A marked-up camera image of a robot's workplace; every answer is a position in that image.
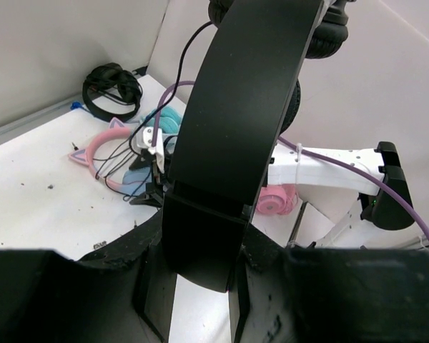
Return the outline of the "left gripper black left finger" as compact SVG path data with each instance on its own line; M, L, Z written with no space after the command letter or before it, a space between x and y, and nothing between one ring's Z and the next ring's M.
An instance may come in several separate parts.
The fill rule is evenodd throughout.
M113 342L166 342L172 320L177 274L164 257L162 211L79 261L99 267L96 290Z

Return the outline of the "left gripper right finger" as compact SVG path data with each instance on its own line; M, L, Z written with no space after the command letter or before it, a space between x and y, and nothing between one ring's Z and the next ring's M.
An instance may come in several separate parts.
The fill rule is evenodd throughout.
M232 342L296 342L284 248L249 225L228 289Z

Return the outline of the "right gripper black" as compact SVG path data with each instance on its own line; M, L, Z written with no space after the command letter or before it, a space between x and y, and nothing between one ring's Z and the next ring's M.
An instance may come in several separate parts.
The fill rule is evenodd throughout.
M145 157L137 157L129 167L131 172L144 172L146 177L141 186L133 192L131 205L147 205L161 208L164 202L164 193L173 185L174 181L169 177L169 168L172 161L173 146L176 144L177 135L164 135L164 171L160 171L155 160L151 160L149 154Z

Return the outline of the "black wired headphones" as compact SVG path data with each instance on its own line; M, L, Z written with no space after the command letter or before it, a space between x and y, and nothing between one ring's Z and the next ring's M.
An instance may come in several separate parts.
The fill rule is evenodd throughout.
M162 245L170 268L225 292L272 150L293 120L304 59L347 39L344 1L211 1L217 32L169 168Z

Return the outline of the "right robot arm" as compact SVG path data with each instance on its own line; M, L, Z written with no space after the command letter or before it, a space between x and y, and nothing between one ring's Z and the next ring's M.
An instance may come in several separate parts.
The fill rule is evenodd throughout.
M407 229L418 215L394 144L374 149L303 149L279 138L269 154L227 142L184 140L169 170L172 193L207 213L239 217L254 204L252 223L280 245L361 247L385 231ZM299 224L299 185L349 189L358 199L333 227Z

